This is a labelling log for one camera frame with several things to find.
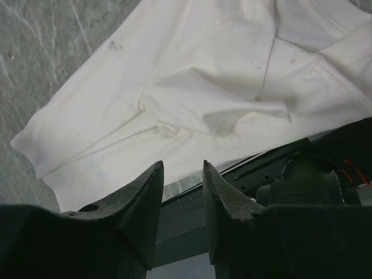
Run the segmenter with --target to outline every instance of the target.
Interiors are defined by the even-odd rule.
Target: red wire
[[[371,181],[368,181],[368,180],[364,177],[363,173],[362,173],[359,169],[357,169],[353,164],[351,164],[351,162],[349,162],[349,161],[347,161],[347,160],[344,160],[344,162],[345,162],[346,164],[351,165],[351,166],[355,169],[355,171],[358,173],[358,175],[360,176],[360,178],[363,180],[363,182],[364,182],[367,186],[372,187]]]
[[[349,175],[345,170],[341,170],[341,169],[339,169],[338,171],[341,172],[341,173],[343,173],[344,175],[346,175],[347,178],[349,179],[349,181],[350,181],[351,183],[353,183],[353,180],[351,179],[350,175]]]

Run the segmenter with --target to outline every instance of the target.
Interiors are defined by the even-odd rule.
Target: white cloth
[[[298,25],[287,2],[307,11]],[[79,210],[157,160],[170,184],[204,159],[218,166],[370,117],[372,20],[344,4],[142,0],[12,146],[61,211]],[[357,20],[335,24],[329,9]]]

